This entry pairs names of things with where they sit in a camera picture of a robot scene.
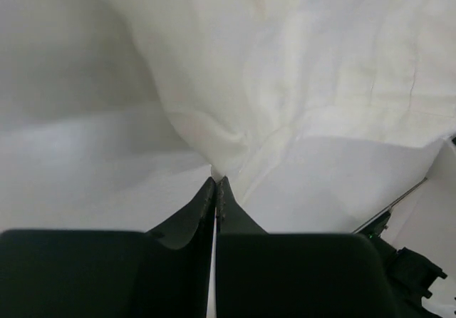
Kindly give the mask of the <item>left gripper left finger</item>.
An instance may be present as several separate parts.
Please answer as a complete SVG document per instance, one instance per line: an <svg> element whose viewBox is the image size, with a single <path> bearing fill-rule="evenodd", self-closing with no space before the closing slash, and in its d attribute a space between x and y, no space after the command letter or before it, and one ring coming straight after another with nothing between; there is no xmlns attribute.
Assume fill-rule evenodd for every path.
<svg viewBox="0 0 456 318"><path fill-rule="evenodd" d="M213 179L147 232L7 230L3 317L204 317Z"/></svg>

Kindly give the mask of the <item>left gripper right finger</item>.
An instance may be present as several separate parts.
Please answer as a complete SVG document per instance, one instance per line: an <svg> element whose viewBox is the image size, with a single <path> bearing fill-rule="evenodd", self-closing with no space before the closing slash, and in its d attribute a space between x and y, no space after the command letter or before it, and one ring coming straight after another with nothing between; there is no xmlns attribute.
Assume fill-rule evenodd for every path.
<svg viewBox="0 0 456 318"><path fill-rule="evenodd" d="M218 317L394 317L378 253L357 234L272 234L217 185Z"/></svg>

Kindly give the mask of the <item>white fabric skirt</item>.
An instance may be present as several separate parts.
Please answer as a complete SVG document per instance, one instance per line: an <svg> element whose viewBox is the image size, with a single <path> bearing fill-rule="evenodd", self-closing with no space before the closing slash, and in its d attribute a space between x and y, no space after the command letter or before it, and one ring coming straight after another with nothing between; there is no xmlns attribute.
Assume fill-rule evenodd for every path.
<svg viewBox="0 0 456 318"><path fill-rule="evenodd" d="M239 201L310 136L455 130L455 0L102 0L177 133Z"/></svg>

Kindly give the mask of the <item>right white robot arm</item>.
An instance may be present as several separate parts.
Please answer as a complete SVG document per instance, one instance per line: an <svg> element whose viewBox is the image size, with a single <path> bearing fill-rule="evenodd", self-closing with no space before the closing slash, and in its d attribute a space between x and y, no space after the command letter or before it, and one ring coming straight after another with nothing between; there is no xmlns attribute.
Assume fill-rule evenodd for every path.
<svg viewBox="0 0 456 318"><path fill-rule="evenodd" d="M430 288L447 274L427 257L406 247L399 250L381 238L391 217L389 210L357 231L374 246L392 288L401 317L454 317L455 305L430 302Z"/></svg>

